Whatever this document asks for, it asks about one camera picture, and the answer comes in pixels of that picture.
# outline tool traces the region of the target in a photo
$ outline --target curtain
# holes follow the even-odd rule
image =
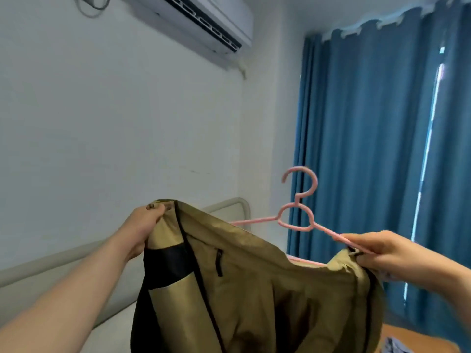
[[[471,268],[471,6],[454,0],[441,12],[448,22],[415,241]],[[437,295],[411,287],[406,308],[430,334],[471,348]]]
[[[410,238],[445,20],[407,11],[400,24],[362,25],[359,35],[306,39],[294,164],[314,170],[315,220],[339,233],[391,230]],[[310,186],[297,173],[292,193]],[[307,226],[298,209],[291,223]],[[327,262],[342,245],[321,232],[288,235],[287,252]],[[386,287],[404,315],[404,284]]]

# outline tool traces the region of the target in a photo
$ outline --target orange surface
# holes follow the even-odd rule
[[[380,353],[387,337],[397,338],[414,353],[460,353],[459,347],[441,338],[429,337],[407,329],[384,324],[381,340],[375,353]]]

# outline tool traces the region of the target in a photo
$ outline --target clothes hanger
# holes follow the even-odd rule
[[[339,241],[341,243],[344,243],[344,244],[346,244],[347,246],[349,246],[351,248],[356,248],[356,249],[362,251],[363,253],[374,254],[371,250],[368,250],[366,248],[363,248],[360,245],[352,243],[350,240],[348,240],[347,238],[341,236],[340,234],[337,234],[335,231],[331,231],[330,229],[327,229],[326,227],[323,227],[322,225],[315,222],[314,214],[312,213],[312,210],[309,207],[306,207],[304,204],[302,204],[301,199],[305,198],[305,197],[308,197],[308,196],[312,195],[315,192],[315,190],[317,189],[317,183],[318,183],[317,182],[317,176],[315,175],[314,171],[312,171],[311,169],[309,169],[307,167],[296,166],[296,167],[291,167],[289,170],[287,170],[283,174],[281,182],[285,183],[286,178],[288,177],[288,175],[290,173],[296,172],[296,171],[303,171],[311,177],[312,186],[307,192],[296,193],[294,195],[294,202],[293,203],[288,203],[288,204],[285,204],[284,206],[282,206],[280,211],[278,212],[278,215],[270,216],[270,217],[266,217],[266,218],[240,220],[240,221],[236,221],[236,222],[231,222],[231,224],[233,224],[233,225],[255,224],[255,223],[273,222],[273,221],[276,220],[276,221],[278,221],[278,224],[281,225],[282,227],[285,227],[287,229],[291,229],[291,230],[294,230],[294,231],[311,231],[311,230],[314,230],[314,229],[323,231],[324,233],[330,235],[335,241]],[[299,226],[296,226],[296,225],[291,225],[291,224],[287,224],[287,223],[283,222],[281,220],[281,215],[288,208],[299,208],[299,209],[303,210],[308,215],[309,226],[308,227],[299,227]]]

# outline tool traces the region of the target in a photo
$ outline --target power cord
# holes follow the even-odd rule
[[[83,2],[85,2],[87,5],[93,7],[95,10],[98,10],[98,11],[103,11],[105,10],[108,5],[110,4],[110,0],[106,0],[105,4],[102,6],[102,7],[97,7],[92,1],[90,0],[82,0]]]

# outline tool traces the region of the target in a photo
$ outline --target air conditioner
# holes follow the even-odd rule
[[[253,14],[243,0],[137,1],[223,57],[252,45]]]

